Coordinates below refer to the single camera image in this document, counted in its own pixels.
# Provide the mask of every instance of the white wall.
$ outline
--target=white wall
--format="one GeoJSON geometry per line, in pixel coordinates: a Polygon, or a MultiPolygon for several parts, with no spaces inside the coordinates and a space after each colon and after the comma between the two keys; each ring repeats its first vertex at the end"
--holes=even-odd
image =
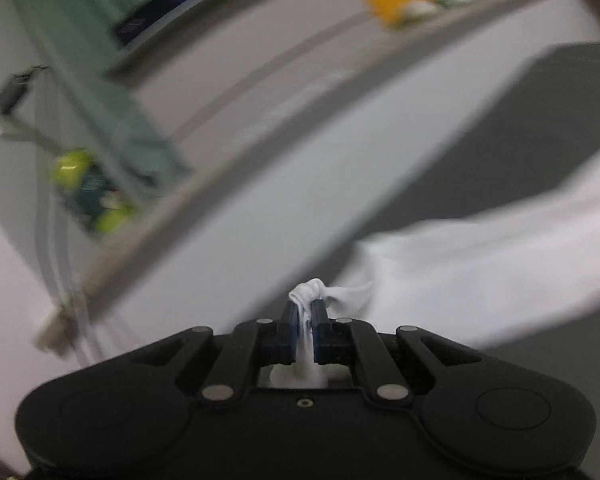
{"type": "Polygon", "coordinates": [[[40,383],[76,368],[73,358],[64,362],[31,345],[48,307],[46,290],[0,228],[0,459],[23,472],[28,463],[13,429],[19,402],[40,383]]]}
{"type": "MultiPolygon", "coordinates": [[[[0,85],[10,73],[37,63],[39,58],[11,0],[0,0],[0,85]]],[[[32,121],[32,99],[19,111],[32,121]]],[[[67,137],[86,134],[66,102],[61,103],[60,111],[70,134],[67,137]]],[[[29,390],[74,368],[72,360],[63,362],[37,352],[30,343],[34,327],[50,308],[37,276],[35,175],[33,145],[0,140],[0,458],[22,471],[27,469],[27,462],[13,430],[14,410],[29,390]]],[[[69,239],[76,253],[91,253],[92,244],[74,225],[69,239]]]]}
{"type": "MultiPolygon", "coordinates": [[[[40,58],[16,15],[11,0],[0,0],[0,86],[11,73],[39,64],[40,58]]],[[[34,124],[34,94],[16,111],[34,124]]],[[[84,122],[59,93],[62,143],[65,147],[91,146],[92,135],[84,122]]],[[[0,139],[0,225],[27,265],[39,273],[34,246],[34,212],[36,209],[35,149],[30,142],[7,142],[0,139]]],[[[83,268],[94,253],[95,245],[78,226],[70,222],[74,265],[83,268]]]]}

